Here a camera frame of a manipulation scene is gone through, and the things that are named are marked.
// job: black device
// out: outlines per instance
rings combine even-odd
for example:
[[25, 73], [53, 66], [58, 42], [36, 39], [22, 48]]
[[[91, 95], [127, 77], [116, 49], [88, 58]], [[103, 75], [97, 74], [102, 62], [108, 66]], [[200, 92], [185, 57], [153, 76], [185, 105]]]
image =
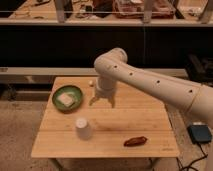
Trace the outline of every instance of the black device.
[[185, 66], [190, 80], [213, 82], [213, 58], [189, 55]]
[[212, 134], [206, 125], [190, 125], [187, 130], [193, 144], [209, 143], [212, 140]]

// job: wooden table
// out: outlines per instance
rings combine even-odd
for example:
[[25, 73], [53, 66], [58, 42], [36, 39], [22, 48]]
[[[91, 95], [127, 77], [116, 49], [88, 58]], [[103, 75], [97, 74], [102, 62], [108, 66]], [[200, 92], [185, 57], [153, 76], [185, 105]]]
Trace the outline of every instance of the wooden table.
[[[94, 87], [89, 81], [95, 77], [58, 77], [36, 137], [34, 158], [122, 158], [177, 157], [179, 150], [164, 104], [124, 83], [118, 82], [115, 108], [106, 99], [92, 106], [89, 101]], [[59, 112], [51, 98], [63, 85], [76, 85], [83, 94], [81, 107], [70, 114]], [[79, 116], [88, 119], [93, 135], [90, 140], [78, 138], [75, 121]], [[143, 146], [124, 147], [125, 140], [145, 136]]]

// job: wire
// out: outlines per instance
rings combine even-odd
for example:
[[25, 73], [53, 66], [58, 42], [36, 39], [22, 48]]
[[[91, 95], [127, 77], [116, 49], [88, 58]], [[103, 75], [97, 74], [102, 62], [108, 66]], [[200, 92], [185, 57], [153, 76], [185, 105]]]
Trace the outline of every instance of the wire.
[[184, 167], [183, 167], [183, 164], [181, 163], [180, 159], [177, 157], [176, 160], [178, 163], [179, 171], [189, 171], [189, 169], [192, 169], [194, 171], [199, 171], [198, 169], [194, 168], [192, 165], [200, 160], [207, 158], [208, 155], [204, 152], [201, 144], [197, 143], [197, 145], [200, 148], [201, 152], [203, 153], [203, 156], [191, 161], [190, 164], [188, 164], [187, 166], [184, 166]]
[[193, 165], [194, 163], [200, 161], [200, 160], [203, 160], [203, 159], [207, 158], [207, 156], [208, 156], [208, 155], [205, 155], [205, 156], [202, 156], [202, 157], [200, 157], [200, 158], [198, 158], [198, 159], [193, 160], [188, 166], [182, 167], [182, 168], [180, 169], [180, 171], [184, 171], [184, 170], [188, 171], [189, 169], [193, 169], [193, 170], [198, 171], [196, 168], [192, 167], [192, 165]]
[[204, 150], [203, 150], [201, 144], [200, 144], [200, 143], [197, 143], [197, 145], [198, 145], [198, 147], [200, 148], [200, 151], [203, 153], [203, 155], [204, 155], [204, 156], [207, 155], [207, 154], [204, 152]]

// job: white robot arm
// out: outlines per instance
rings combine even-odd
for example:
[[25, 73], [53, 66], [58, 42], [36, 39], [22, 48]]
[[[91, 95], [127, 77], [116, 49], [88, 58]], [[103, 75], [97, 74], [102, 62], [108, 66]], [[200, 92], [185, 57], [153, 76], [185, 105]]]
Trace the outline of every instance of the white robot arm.
[[[213, 88], [134, 68], [126, 62], [127, 55], [120, 48], [112, 49], [95, 60], [95, 70], [99, 74], [95, 100], [100, 97], [112, 100], [118, 80], [199, 118], [213, 128]], [[213, 170], [213, 162], [210, 162], [213, 159], [213, 148], [210, 151], [206, 171]]]

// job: sausage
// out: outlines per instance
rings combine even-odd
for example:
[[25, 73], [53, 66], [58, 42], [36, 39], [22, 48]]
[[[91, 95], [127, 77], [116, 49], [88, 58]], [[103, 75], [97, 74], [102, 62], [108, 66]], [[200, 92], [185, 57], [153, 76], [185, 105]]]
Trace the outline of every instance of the sausage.
[[144, 136], [134, 137], [124, 142], [125, 147], [133, 147], [138, 145], [144, 145], [147, 141], [147, 138]]

